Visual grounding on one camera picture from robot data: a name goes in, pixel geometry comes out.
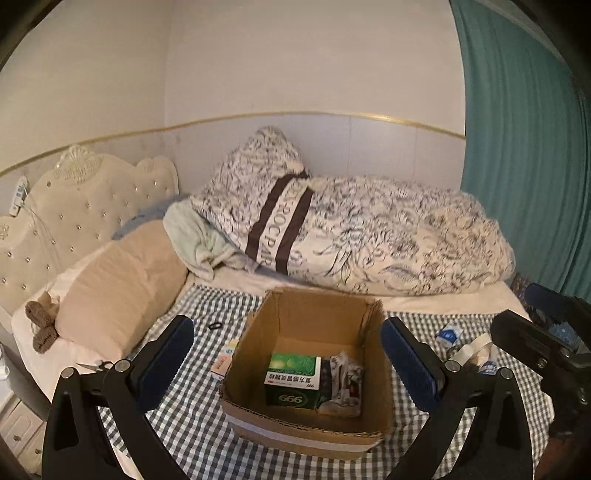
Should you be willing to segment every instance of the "light green towel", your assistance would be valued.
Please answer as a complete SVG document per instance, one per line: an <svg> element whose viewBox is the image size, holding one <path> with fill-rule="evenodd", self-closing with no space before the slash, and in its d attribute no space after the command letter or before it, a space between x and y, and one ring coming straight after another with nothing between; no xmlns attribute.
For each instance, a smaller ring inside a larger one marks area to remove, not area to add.
<svg viewBox="0 0 591 480"><path fill-rule="evenodd" d="M173 203L163 223L174 251L199 278L213 280L213 269L220 263L237 270L247 267L246 256L193 210L190 199Z"/></svg>

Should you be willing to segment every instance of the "beige pillow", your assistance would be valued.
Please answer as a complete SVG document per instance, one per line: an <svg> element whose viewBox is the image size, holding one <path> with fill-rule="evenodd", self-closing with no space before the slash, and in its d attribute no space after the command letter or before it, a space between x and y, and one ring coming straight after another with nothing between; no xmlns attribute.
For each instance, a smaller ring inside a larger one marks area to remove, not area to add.
<svg viewBox="0 0 591 480"><path fill-rule="evenodd" d="M161 220L112 242L60 303L60 336L117 361L172 305L187 277Z"/></svg>

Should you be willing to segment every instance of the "checkered bedsheet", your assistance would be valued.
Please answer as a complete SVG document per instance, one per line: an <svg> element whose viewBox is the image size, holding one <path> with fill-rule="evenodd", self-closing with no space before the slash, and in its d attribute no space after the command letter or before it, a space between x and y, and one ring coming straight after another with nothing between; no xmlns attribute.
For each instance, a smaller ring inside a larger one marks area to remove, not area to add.
<svg viewBox="0 0 591 480"><path fill-rule="evenodd" d="M394 432L358 460L330 460L284 452L234 435L219 403L218 381L209 375L209 368L220 348L241 334L245 316L254 311L261 301L260 297L245 293L193 286L150 329L145 341L157 338L177 314L186 315L195 324L195 342L191 351L160 406L146 414L158 437L191 479L384 478L412 444L428 417L415 408L396 373L393 373ZM463 343L471 342L488 331L493 319L493 315L387 312L387 316L394 314L404 321L419 341L431 344L441 358L446 352L433 339L451 319L464 329ZM222 322L223 327L211 331L207 328L211 321ZM511 368L517 376L530 425L535 466L545 448L550 422L550 409L539 388L540 378L505 352L501 352L499 363ZM473 411L466 411L436 478L451 470L473 414ZM101 409L101 418L111 442L126 453L107 408Z"/></svg>

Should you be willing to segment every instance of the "brown teddy bear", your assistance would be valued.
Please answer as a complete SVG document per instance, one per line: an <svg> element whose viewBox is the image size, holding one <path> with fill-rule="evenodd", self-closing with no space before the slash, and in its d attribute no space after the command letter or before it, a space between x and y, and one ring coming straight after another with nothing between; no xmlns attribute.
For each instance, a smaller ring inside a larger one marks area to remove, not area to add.
<svg viewBox="0 0 591 480"><path fill-rule="evenodd" d="M27 317L40 329L33 337L33 348L38 353L47 352L57 340L55 323L60 309L60 298L56 297L56 300L57 302L53 303L51 295L44 291L37 300L28 301L25 305Z"/></svg>

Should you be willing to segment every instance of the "floral duvet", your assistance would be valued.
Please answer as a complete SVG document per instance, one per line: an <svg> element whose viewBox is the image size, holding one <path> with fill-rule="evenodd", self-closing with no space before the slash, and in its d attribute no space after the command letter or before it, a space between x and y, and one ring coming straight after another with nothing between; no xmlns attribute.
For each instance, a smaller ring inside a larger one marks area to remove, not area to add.
<svg viewBox="0 0 591 480"><path fill-rule="evenodd" d="M257 263L343 291L467 292L515 267L473 196L385 177L310 177L274 127L232 151L191 199Z"/></svg>

